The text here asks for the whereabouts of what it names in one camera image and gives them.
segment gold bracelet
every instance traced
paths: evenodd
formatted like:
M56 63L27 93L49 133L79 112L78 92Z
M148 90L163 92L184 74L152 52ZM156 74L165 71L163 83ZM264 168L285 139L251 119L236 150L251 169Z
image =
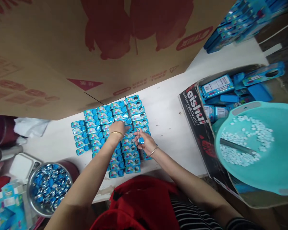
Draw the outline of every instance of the gold bracelet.
M111 132L111 133L110 133L110 135L111 135L112 133L119 133L120 135L122 135L122 138L121 138L121 140L124 138L124 135L123 135L121 132L119 132L119 131L114 131L114 132Z
M159 146L157 146L153 151L152 151L152 153L149 155L149 157L156 151L156 149L158 149L159 148Z

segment metal bowl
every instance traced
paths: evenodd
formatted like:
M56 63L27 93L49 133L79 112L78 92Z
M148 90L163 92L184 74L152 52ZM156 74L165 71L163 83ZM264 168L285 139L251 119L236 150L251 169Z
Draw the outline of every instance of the metal bowl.
M33 173L30 175L28 185L27 185L27 195L28 195L28 201L33 208L33 210L40 216L45 217L45 218L51 218L51 216L54 213L54 210L51 209L50 204L41 204L38 203L35 200L35 195L33 194L33 189L34 187L34 179L37 175L37 173L46 165L51 165L51 164L57 164L59 165L62 169L64 169L67 173L67 175L70 178L71 185L75 182L77 177L79 176L79 171L77 167L69 162L69 161L58 161L58 162L46 162L44 164L41 164L39 167L37 167Z

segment woman's hand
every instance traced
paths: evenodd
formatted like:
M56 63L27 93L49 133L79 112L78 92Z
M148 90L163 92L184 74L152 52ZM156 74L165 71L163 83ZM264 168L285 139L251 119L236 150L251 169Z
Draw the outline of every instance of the woman's hand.
M142 130L135 132L134 135L134 143L138 146L139 149L143 149L148 156L152 153L152 151L154 151L155 148L157 148L157 144L155 143L154 139ZM138 143L138 139L140 137L144 139L144 144Z

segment white tabletop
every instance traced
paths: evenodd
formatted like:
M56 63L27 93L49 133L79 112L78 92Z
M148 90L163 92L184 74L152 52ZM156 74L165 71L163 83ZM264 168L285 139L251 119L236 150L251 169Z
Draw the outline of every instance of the white tabletop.
M239 46L228 45L209 55L202 49L185 73L137 93L145 107L151 135L158 146L194 175L203 175L207 171L178 95L204 77L249 64L268 64L254 39ZM74 135L70 128L71 122L82 119L84 115L79 113L59 121L51 121L41 138L28 140L24 145L24 152L43 162L67 159L82 171L91 161L92 153L89 151L76 155ZM107 172L94 202L109 199L113 189L130 178L155 170L160 173L159 169L160 166L154 160L149 160L141 162L140 173L110 179Z

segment striped shirt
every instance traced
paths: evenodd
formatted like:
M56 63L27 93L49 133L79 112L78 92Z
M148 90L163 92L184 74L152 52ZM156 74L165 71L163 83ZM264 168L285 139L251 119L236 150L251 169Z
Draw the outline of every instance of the striped shirt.
M221 226L205 211L192 203L171 199L173 210L181 230L222 230ZM227 230L262 230L263 228L243 219L234 218L225 227Z

